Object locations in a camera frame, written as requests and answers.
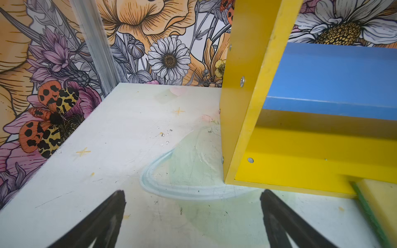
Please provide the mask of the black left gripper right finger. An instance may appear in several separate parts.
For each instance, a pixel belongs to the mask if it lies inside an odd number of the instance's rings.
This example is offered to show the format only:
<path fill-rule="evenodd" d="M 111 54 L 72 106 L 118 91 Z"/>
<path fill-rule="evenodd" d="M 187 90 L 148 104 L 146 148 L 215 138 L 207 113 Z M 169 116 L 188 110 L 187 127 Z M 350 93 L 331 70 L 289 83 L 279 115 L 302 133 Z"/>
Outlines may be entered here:
<path fill-rule="evenodd" d="M 335 247 L 271 190 L 265 190 L 260 200 L 267 238 L 272 248 L 290 248 L 289 238 L 300 248 Z"/>

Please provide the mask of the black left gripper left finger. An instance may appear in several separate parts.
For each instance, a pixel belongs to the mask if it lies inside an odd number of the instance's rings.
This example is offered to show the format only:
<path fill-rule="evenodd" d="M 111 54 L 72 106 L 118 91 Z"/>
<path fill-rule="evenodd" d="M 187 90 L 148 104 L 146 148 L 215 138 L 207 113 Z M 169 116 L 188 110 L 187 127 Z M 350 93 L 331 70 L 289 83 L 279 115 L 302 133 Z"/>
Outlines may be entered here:
<path fill-rule="evenodd" d="M 126 206 L 125 192 L 115 191 L 51 248 L 114 248 Z"/>

